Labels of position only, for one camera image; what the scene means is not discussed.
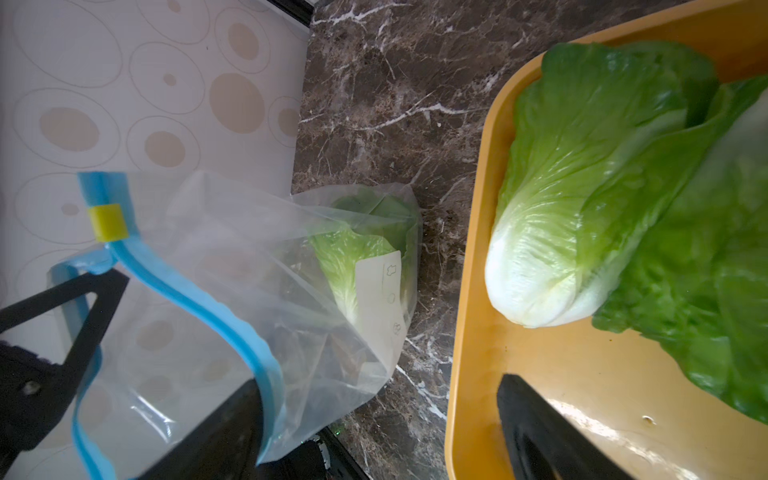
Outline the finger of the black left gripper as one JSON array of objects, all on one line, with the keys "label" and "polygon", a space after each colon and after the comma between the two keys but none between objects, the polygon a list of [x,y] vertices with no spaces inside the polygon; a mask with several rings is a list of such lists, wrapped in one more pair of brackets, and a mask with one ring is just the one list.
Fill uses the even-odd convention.
[{"label": "finger of the black left gripper", "polygon": [[92,369],[129,279],[85,273],[1,309],[1,454],[35,449]]}]

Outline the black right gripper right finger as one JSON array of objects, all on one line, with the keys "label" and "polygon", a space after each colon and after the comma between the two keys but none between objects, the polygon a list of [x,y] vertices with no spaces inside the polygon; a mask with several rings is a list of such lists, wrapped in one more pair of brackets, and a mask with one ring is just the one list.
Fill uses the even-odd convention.
[{"label": "black right gripper right finger", "polygon": [[628,479],[522,377],[502,376],[497,390],[502,432],[517,479]]}]

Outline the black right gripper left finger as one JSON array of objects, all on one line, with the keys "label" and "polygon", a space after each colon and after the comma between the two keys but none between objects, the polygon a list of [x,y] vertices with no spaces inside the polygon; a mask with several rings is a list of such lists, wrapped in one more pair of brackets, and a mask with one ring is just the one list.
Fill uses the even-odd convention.
[{"label": "black right gripper left finger", "polygon": [[245,382],[142,479],[249,479],[264,436],[261,395]]}]

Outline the clear zipper bag blue seal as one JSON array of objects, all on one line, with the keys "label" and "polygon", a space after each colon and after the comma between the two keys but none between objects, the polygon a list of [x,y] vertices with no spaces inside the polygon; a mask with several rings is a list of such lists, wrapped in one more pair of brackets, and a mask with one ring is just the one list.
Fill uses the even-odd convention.
[{"label": "clear zipper bag blue seal", "polygon": [[203,171],[78,181],[98,244],[51,275],[129,279],[75,401],[89,477],[137,478],[249,380],[270,462],[391,379],[417,300],[408,185],[281,198]]}]

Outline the yellow plastic tray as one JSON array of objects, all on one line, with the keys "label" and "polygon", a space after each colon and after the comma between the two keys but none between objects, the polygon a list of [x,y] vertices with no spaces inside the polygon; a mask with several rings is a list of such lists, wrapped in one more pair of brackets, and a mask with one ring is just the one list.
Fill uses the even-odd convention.
[{"label": "yellow plastic tray", "polygon": [[[744,112],[746,103],[730,84],[756,76],[767,79],[767,5],[693,1],[572,43],[618,47],[650,41],[680,43],[707,56],[722,89],[733,97],[722,130],[651,229]],[[613,333],[592,324],[650,229],[617,286],[588,317],[527,328],[507,320],[491,305],[485,266],[515,137],[515,102],[540,78],[546,53],[525,64],[504,85],[482,133],[445,438],[450,477],[517,479],[497,407],[502,376],[513,374],[627,472],[628,479],[765,478],[767,418],[754,420],[698,388],[656,341],[632,329]]]}]

